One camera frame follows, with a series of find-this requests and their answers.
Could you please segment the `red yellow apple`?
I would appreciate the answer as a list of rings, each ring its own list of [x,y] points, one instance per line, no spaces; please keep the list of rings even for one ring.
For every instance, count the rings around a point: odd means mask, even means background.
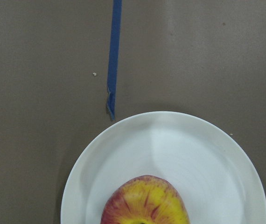
[[[133,178],[120,186],[103,209],[102,224],[189,224],[178,191],[152,175]]]

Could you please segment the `white plate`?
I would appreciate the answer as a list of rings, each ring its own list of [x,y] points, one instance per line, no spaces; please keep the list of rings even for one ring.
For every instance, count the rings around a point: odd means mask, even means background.
[[[63,192],[62,224],[98,224],[105,203],[141,175],[170,182],[193,224],[266,224],[266,196],[243,149],[225,132],[178,112],[148,112],[99,134]]]

